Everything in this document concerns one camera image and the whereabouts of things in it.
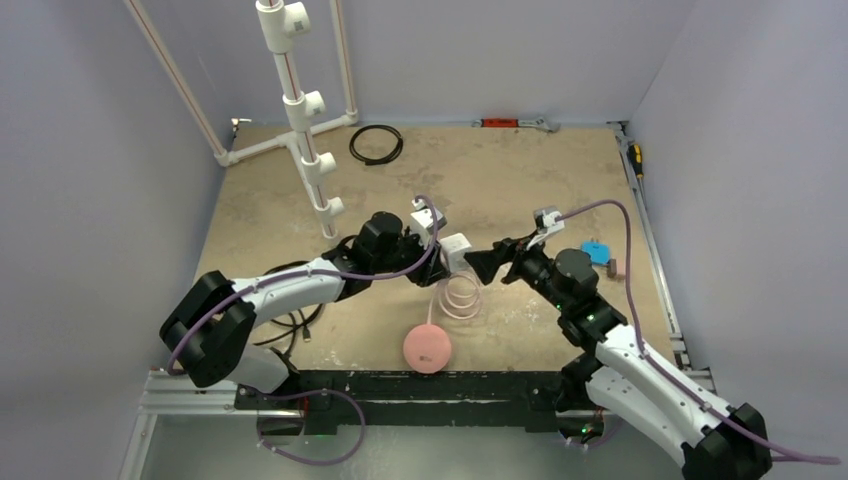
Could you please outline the white cube socket adapter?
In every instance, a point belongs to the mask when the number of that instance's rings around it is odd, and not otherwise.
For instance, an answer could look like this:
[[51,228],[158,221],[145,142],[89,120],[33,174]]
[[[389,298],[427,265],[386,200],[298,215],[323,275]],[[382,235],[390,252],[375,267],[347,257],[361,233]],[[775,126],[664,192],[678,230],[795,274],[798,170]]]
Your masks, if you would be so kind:
[[442,237],[439,239],[439,245],[443,263],[451,274],[470,269],[465,254],[472,249],[472,245],[463,233]]

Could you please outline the blue plug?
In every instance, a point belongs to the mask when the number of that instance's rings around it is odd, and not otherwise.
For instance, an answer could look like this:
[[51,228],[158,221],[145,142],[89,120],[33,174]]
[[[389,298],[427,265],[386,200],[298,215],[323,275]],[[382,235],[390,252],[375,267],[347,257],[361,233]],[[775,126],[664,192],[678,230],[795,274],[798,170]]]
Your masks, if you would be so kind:
[[580,249],[589,256],[593,265],[606,266],[612,259],[610,247],[598,241],[585,241]]

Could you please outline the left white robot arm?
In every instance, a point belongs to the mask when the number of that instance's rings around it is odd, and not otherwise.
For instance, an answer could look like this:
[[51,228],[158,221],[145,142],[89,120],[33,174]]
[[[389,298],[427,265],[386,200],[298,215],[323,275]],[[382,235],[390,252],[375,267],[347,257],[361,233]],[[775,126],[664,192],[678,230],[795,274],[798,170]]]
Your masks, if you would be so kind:
[[412,213],[408,225],[378,212],[358,234],[302,265],[247,279],[208,272],[160,328],[170,361],[198,388],[228,380],[259,391],[272,408],[287,408],[297,399],[297,370],[285,354],[252,344],[254,328],[305,307],[345,300],[376,280],[405,277],[425,287],[446,278],[437,240],[446,223],[437,209]]

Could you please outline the small pink brown plug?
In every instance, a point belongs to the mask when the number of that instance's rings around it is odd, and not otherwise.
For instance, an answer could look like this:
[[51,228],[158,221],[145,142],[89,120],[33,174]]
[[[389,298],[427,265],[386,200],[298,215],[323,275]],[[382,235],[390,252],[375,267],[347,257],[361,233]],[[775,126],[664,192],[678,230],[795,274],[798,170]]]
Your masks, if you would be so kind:
[[615,258],[611,258],[606,264],[606,276],[613,280],[624,280],[627,277],[625,268],[619,265]]

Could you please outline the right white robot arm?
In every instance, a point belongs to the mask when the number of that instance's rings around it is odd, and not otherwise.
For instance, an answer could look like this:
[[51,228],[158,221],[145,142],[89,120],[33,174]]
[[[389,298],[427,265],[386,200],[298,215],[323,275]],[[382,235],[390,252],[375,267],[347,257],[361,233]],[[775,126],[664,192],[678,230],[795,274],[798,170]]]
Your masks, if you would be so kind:
[[760,479],[771,470],[767,448],[739,431],[766,437],[763,416],[748,403],[730,405],[639,343],[634,325],[598,293],[588,254],[564,249],[550,258],[526,238],[506,238],[464,258],[484,284],[508,265],[503,283],[521,280],[553,305],[565,338],[583,349],[561,371],[558,405],[592,402],[617,414],[686,479]]

